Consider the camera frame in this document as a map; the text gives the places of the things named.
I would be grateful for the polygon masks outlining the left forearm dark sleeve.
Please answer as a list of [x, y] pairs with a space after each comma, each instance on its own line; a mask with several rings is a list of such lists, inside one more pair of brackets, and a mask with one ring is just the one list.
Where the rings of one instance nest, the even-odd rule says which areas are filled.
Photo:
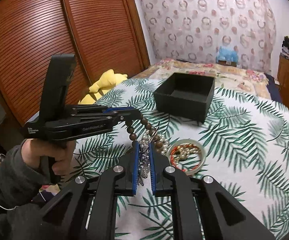
[[22, 239], [28, 221], [40, 206], [32, 203], [43, 185], [50, 183], [48, 161], [35, 170], [25, 164], [21, 146], [15, 146], [0, 164], [0, 239]]

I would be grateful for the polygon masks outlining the person's left hand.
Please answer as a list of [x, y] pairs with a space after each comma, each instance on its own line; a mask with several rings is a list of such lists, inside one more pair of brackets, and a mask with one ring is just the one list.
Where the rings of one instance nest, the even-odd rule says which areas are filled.
[[55, 159], [52, 170], [55, 175], [67, 175], [73, 157], [76, 141], [68, 141], [65, 146], [57, 146], [39, 139], [27, 139], [21, 147], [21, 156], [24, 163], [38, 169], [43, 157]]

